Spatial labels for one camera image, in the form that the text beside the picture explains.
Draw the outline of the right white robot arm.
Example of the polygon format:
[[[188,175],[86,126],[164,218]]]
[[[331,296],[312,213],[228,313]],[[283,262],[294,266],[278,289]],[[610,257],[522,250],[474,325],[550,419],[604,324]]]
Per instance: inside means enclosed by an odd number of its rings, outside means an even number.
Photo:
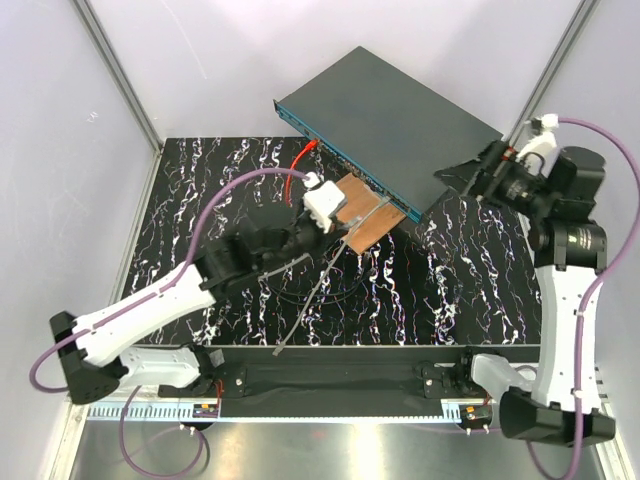
[[[527,380],[498,355],[477,354],[454,371],[466,396],[485,390],[499,405],[502,433],[510,439],[573,446],[614,438],[615,420],[600,411],[595,377],[594,286],[607,264],[607,237],[590,214],[605,177],[605,160],[592,150],[560,150],[548,175],[533,174],[529,156],[545,146],[516,151],[495,141],[477,158],[435,172],[460,196],[508,207],[530,224],[527,241],[541,291],[540,358]]]

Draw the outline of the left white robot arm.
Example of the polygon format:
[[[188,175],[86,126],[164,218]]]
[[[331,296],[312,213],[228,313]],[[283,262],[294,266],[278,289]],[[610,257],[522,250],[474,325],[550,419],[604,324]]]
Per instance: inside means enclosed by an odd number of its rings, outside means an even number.
[[[295,262],[314,258],[347,232],[343,222],[321,225],[304,212],[286,226],[246,228],[200,246],[155,283],[91,314],[61,312],[50,320],[62,347],[58,358],[76,405],[100,401],[122,387],[157,385],[180,396],[215,386],[217,364],[202,346],[138,346],[173,321],[241,293]]]

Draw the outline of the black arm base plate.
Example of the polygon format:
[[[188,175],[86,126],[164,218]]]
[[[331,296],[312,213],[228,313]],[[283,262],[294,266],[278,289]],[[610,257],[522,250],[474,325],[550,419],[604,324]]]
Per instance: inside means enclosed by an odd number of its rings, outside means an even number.
[[[277,390],[310,393],[384,393],[425,397],[424,370],[455,364],[469,354],[502,354],[491,346],[329,346],[284,348],[216,346],[205,350],[223,360],[197,397],[223,387],[225,398],[249,398]]]

